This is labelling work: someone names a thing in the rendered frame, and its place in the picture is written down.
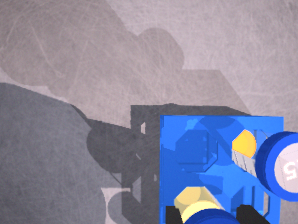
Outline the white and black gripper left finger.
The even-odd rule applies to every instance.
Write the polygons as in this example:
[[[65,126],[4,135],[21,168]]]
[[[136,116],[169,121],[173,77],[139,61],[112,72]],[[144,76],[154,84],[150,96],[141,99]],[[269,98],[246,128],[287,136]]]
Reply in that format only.
[[[184,224],[179,208],[175,206],[166,206],[165,224]]]

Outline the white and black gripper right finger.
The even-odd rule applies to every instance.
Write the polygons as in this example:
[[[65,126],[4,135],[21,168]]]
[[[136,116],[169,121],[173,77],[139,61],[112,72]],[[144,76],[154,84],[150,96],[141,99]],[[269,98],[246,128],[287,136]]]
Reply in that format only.
[[[236,219],[240,224],[271,224],[250,204],[237,207]]]

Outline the blue tube rack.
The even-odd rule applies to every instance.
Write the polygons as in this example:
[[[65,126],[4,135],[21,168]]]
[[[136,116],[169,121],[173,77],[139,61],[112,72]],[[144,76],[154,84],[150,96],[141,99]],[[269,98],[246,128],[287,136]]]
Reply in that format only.
[[[281,198],[238,167],[232,161],[231,149],[232,142],[244,130],[282,132],[283,118],[160,115],[159,224],[165,224],[166,206],[174,206],[174,199],[187,187],[205,187],[235,218],[236,208],[241,204],[250,204],[263,216],[265,191],[269,195],[268,212],[263,217],[272,224],[279,224]],[[180,165],[186,171],[204,172],[186,172]]]

